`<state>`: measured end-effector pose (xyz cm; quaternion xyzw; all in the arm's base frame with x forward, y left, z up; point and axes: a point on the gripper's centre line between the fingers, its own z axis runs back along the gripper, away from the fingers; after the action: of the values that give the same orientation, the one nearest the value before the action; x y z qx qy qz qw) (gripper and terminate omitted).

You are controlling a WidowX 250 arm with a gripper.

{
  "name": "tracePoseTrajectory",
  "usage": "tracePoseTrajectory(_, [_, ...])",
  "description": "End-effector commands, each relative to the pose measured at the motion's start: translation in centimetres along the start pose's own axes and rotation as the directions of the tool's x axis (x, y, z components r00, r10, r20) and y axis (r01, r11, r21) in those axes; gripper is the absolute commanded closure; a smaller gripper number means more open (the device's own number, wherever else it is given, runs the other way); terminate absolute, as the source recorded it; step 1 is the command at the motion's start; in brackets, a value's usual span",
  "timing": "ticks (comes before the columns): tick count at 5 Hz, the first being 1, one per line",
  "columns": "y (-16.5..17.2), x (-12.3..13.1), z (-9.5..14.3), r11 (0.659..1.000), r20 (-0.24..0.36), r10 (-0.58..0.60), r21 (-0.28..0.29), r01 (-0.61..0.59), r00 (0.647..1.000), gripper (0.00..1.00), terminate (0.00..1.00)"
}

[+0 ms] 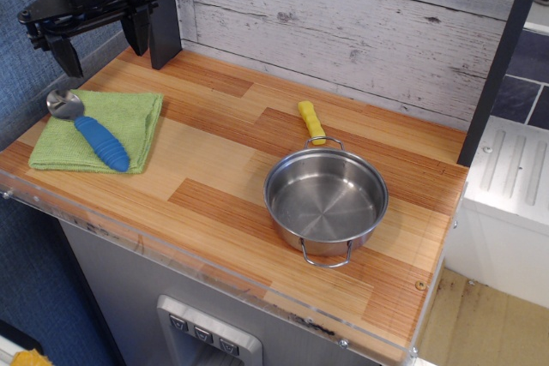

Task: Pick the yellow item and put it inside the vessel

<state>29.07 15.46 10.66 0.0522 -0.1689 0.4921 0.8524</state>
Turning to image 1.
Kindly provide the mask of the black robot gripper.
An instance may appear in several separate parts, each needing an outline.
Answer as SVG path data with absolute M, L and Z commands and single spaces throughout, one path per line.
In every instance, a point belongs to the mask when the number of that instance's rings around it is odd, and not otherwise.
M 157 0 L 36 0 L 18 15 L 36 49 L 50 50 L 68 77 L 82 78 L 69 38 L 120 21 L 137 56 L 148 50 L 150 15 Z

